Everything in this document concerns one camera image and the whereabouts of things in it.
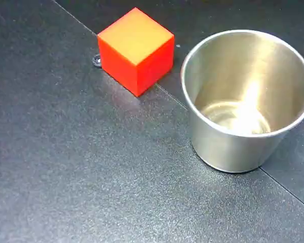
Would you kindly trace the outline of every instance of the gray surface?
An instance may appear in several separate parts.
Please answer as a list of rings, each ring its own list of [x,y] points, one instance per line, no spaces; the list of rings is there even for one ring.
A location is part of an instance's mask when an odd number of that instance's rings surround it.
[[[276,35],[304,56],[304,0],[56,0],[94,32],[138,7],[174,33],[175,61],[159,84],[185,105],[180,67],[188,51],[216,32],[254,29]],[[304,124],[288,135],[262,167],[304,202]]]
[[[134,98],[95,52],[53,2],[0,3],[0,243],[304,242],[299,200],[204,165],[186,109]]]

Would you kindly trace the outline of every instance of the cup rim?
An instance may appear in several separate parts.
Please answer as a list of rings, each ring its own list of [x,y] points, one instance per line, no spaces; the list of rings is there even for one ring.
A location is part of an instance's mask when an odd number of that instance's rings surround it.
[[[181,85],[182,85],[182,90],[183,90],[183,94],[185,96],[186,102],[188,103],[189,108],[201,119],[203,120],[206,124],[208,124],[209,126],[213,127],[214,129],[218,130],[221,133],[224,134],[229,134],[232,136],[237,136],[237,137],[243,137],[243,138],[266,138],[266,137],[272,137],[272,136],[276,136],[276,135],[280,135],[284,132],[287,132],[289,130],[291,130],[292,128],[296,127],[303,119],[304,119],[304,111],[303,113],[296,119],[294,120],[291,124],[278,129],[276,131],[273,132],[269,132],[269,133],[263,133],[263,134],[249,134],[249,135],[244,135],[244,134],[239,134],[236,133],[234,131],[231,131],[229,129],[226,129],[214,122],[212,122],[210,119],[208,119],[207,117],[205,117],[204,115],[201,114],[201,112],[195,107],[195,105],[193,104],[193,102],[191,101],[187,89],[186,89],[186,84],[185,84],[185,78],[184,78],[184,74],[186,71],[186,67],[187,64],[189,62],[189,60],[191,59],[191,57],[193,56],[193,54],[201,47],[203,46],[206,42],[211,41],[212,39],[215,39],[221,35],[225,35],[225,34],[232,34],[232,33],[251,33],[251,34],[256,34],[256,35],[262,35],[266,38],[270,38],[275,42],[278,42],[280,44],[283,44],[285,47],[287,47],[289,50],[291,50],[302,62],[302,64],[304,65],[304,57],[296,50],[294,49],[290,44],[288,44],[287,42],[283,41],[282,39],[265,33],[265,32],[261,32],[261,31],[256,31],[256,30],[248,30],[248,29],[235,29],[235,30],[227,30],[227,31],[223,31],[223,32],[219,32],[216,34],[213,34],[205,39],[203,39],[201,42],[199,42],[197,45],[195,45],[193,47],[193,49],[187,54],[187,56],[185,57],[183,64],[181,66],[181,71],[180,71],[180,78],[181,78]]]

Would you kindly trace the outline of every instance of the block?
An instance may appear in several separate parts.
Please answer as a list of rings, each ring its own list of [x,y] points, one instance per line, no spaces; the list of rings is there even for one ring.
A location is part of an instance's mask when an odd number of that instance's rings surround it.
[[[136,97],[172,68],[174,35],[137,8],[97,38],[102,69]]]

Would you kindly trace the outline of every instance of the cup bottom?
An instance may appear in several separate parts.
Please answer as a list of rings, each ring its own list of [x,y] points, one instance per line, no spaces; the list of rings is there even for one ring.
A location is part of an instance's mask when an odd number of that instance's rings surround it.
[[[271,131],[269,122],[252,103],[221,101],[205,106],[201,113],[212,122],[239,135]]]

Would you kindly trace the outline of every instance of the stainless steel cup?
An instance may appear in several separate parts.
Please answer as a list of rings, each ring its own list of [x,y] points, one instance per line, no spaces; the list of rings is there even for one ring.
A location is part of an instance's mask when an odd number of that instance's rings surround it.
[[[197,44],[181,69],[192,144],[210,166],[259,167],[304,119],[304,58],[270,34],[231,30]]]

